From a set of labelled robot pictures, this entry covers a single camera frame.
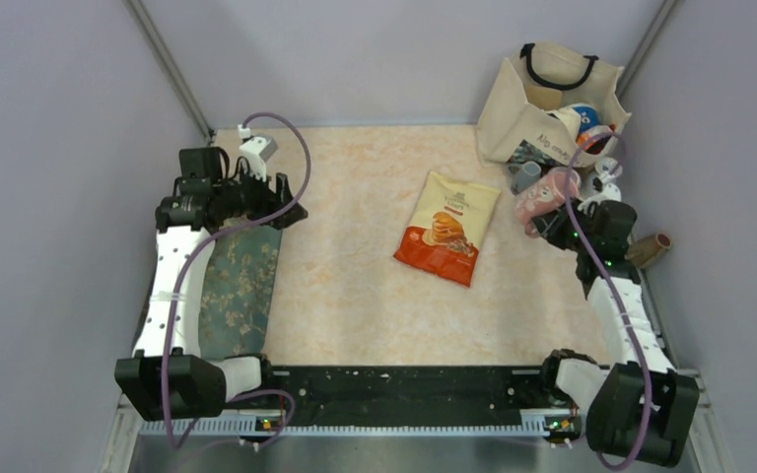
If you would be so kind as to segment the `blue white package in bag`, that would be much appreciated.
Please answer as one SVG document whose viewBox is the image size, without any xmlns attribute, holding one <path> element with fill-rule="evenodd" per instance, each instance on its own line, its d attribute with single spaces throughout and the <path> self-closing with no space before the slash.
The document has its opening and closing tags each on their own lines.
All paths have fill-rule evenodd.
<svg viewBox="0 0 757 473">
<path fill-rule="evenodd" d="M 576 113 L 579 116 L 580 124 L 577 134 L 580 135 L 588 129 L 602 124 L 598 111 L 594 106 L 587 102 L 576 102 L 564 106 L 564 110 Z"/>
</svg>

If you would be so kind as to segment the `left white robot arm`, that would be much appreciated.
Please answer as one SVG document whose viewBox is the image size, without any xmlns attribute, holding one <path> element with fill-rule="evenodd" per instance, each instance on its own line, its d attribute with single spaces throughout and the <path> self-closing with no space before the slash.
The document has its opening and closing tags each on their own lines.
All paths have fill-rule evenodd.
<svg viewBox="0 0 757 473">
<path fill-rule="evenodd" d="M 276 380 L 259 355 L 208 362 L 201 355 L 199 317 L 206 269 L 229 219 L 282 230 L 305 219 L 288 178 L 267 174 L 272 144 L 241 145 L 232 173 L 220 147 L 180 150 L 181 175 L 156 208 L 157 264 L 141 332 L 114 379 L 148 422 L 215 417 L 241 396 L 253 407 L 275 398 Z"/>
</svg>

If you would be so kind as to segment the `orange snack packet in bag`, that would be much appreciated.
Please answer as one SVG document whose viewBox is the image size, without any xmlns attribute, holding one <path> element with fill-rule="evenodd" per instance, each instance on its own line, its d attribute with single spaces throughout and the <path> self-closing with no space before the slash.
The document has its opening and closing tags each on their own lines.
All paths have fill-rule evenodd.
<svg viewBox="0 0 757 473">
<path fill-rule="evenodd" d="M 615 131 L 614 124 L 592 126 L 577 137 L 576 144 L 586 154 L 601 156 Z"/>
</svg>

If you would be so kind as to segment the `orange chips bag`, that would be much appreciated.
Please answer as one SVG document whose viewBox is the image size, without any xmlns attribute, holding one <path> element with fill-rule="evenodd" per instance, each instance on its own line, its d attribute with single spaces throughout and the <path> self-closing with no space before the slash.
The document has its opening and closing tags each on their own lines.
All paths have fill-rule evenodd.
<svg viewBox="0 0 757 473">
<path fill-rule="evenodd" d="M 393 257 L 470 287 L 501 190 L 431 170 Z"/>
</svg>

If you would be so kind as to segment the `teal floral placemat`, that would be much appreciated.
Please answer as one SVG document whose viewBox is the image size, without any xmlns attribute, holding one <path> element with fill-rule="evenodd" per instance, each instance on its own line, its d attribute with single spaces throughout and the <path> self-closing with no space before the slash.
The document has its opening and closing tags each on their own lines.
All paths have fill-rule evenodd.
<svg viewBox="0 0 757 473">
<path fill-rule="evenodd" d="M 206 269 L 199 317 L 201 357 L 208 361 L 263 350 L 282 233 L 253 227 L 219 238 Z"/>
</svg>

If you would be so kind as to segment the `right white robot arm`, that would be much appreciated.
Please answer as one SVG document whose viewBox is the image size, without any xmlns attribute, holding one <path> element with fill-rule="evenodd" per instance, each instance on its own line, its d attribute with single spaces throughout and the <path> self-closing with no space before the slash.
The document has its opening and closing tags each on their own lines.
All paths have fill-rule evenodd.
<svg viewBox="0 0 757 473">
<path fill-rule="evenodd" d="M 630 205 L 614 200 L 569 201 L 532 218 L 550 244 L 573 251 L 576 276 L 601 323 L 612 362 L 602 367 L 572 350 L 552 353 L 538 379 L 552 406 L 570 400 L 585 416 L 586 442 L 606 457 L 671 468 L 689 436 L 700 390 L 659 345 L 643 303 L 642 281 L 625 255 L 637 220 Z"/>
</svg>

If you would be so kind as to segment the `small brown striped cup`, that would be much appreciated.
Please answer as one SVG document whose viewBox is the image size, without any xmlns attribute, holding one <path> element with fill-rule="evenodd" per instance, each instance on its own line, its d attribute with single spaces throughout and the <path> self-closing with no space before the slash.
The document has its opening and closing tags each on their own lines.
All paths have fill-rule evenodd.
<svg viewBox="0 0 757 473">
<path fill-rule="evenodd" d="M 664 233 L 644 236 L 629 245 L 626 260 L 639 269 L 646 269 L 657 262 L 672 248 L 672 239 Z"/>
</svg>

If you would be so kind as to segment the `blue grey mug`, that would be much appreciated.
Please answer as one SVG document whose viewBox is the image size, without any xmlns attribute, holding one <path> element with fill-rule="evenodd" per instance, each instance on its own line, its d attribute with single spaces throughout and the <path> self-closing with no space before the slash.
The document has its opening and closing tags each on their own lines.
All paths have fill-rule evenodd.
<svg viewBox="0 0 757 473">
<path fill-rule="evenodd" d="M 510 190 L 513 195 L 519 195 L 540 178 L 542 168 L 539 163 L 528 161 L 511 163 L 508 165 L 508 171 L 511 175 Z"/>
</svg>

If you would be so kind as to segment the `large pink mug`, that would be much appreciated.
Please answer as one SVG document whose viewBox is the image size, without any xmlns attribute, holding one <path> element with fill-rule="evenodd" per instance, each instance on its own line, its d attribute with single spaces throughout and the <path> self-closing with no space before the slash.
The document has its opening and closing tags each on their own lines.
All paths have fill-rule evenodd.
<svg viewBox="0 0 757 473">
<path fill-rule="evenodd" d="M 532 219 L 553 212 L 565 203 L 565 191 L 580 197 L 582 179 L 576 170 L 566 167 L 550 169 L 516 198 L 516 217 L 528 237 L 537 238 L 539 232 Z"/>
</svg>

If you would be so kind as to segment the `metal corner frame rail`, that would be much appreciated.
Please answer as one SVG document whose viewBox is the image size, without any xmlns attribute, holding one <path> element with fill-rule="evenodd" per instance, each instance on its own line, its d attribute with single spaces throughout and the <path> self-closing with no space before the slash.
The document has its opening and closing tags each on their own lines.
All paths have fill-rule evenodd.
<svg viewBox="0 0 757 473">
<path fill-rule="evenodd" d="M 207 142 L 210 142 L 214 130 L 205 118 L 201 106 L 174 60 L 172 52 L 158 25 L 152 19 L 146 4 L 141 0 L 123 0 L 122 3 L 145 39 L 181 107 L 191 119 L 197 131 Z"/>
</svg>

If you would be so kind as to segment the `beige canvas tote bag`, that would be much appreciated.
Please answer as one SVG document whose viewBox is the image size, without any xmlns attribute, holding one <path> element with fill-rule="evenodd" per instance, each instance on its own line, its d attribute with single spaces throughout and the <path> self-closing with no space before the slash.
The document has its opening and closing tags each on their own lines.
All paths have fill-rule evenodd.
<svg viewBox="0 0 757 473">
<path fill-rule="evenodd" d="M 617 96 L 625 68 L 552 42 L 527 43 L 505 58 L 477 121 L 476 150 L 484 163 L 505 164 L 520 150 L 567 164 L 578 149 L 580 124 L 564 106 L 587 102 L 602 124 L 624 130 L 631 118 Z"/>
</svg>

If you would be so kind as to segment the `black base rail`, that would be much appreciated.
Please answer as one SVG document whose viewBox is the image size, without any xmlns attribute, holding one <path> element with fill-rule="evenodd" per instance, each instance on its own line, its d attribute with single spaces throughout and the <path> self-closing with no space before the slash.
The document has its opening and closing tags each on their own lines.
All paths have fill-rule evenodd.
<svg viewBox="0 0 757 473">
<path fill-rule="evenodd" d="M 288 395 L 292 427 L 500 427 L 531 410 L 586 411 L 540 366 L 275 366 L 262 385 L 268 394 L 213 413 L 278 410 Z"/>
</svg>

